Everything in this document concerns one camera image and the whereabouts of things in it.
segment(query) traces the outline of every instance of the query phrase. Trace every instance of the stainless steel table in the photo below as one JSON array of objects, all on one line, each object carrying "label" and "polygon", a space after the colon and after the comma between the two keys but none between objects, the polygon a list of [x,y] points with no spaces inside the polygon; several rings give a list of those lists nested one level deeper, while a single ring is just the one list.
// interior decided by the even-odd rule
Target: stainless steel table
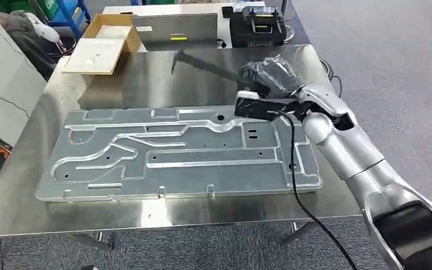
[{"label": "stainless steel table", "polygon": [[[249,60],[280,53],[304,80],[328,83],[312,46],[188,53],[232,70]],[[309,220],[294,195],[74,203],[35,198],[45,164],[72,109],[233,104],[234,82],[182,63],[170,75],[172,56],[171,52],[137,54],[119,63],[114,76],[93,78],[60,74],[66,59],[61,60],[0,172],[0,237]],[[318,192],[302,194],[302,201],[320,218],[358,217],[360,211],[347,186],[314,150],[324,183]]]}]

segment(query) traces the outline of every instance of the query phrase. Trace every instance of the black bucket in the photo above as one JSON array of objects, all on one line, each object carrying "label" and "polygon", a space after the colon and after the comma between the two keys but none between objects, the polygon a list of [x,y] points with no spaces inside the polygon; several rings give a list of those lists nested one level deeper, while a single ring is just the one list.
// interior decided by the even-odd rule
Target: black bucket
[{"label": "black bucket", "polygon": [[47,42],[45,45],[46,54],[49,55],[49,57],[53,59],[55,62],[58,62],[60,57],[62,56],[72,54],[72,52],[74,52],[75,46],[77,45],[77,41],[73,37],[67,37],[67,36],[60,37],[60,41],[62,41],[62,44],[66,49],[66,51],[63,53],[53,42]]}]

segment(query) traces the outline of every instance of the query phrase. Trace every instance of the white sticker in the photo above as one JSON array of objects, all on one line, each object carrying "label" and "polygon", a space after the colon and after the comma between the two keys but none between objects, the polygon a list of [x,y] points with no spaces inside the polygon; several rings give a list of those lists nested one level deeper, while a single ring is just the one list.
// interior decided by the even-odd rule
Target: white sticker
[{"label": "white sticker", "polygon": [[135,28],[137,29],[137,32],[151,32],[151,31],[153,31],[151,26],[135,26]]}]

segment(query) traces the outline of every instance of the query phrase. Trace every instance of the black battery charger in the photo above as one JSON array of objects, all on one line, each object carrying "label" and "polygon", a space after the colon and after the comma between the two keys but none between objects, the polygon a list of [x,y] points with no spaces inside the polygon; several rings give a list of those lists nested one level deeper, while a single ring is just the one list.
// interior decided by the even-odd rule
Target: black battery charger
[{"label": "black battery charger", "polygon": [[284,17],[275,7],[245,7],[229,21],[233,48],[281,46],[286,38]]}]

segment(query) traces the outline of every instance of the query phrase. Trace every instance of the yellow label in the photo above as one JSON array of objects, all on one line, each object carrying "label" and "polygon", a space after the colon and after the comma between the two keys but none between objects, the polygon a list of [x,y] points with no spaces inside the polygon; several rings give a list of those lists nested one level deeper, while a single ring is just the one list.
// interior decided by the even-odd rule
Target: yellow label
[{"label": "yellow label", "polygon": [[187,37],[170,38],[170,40],[172,40],[172,41],[185,41],[186,39],[188,39],[188,38]]}]

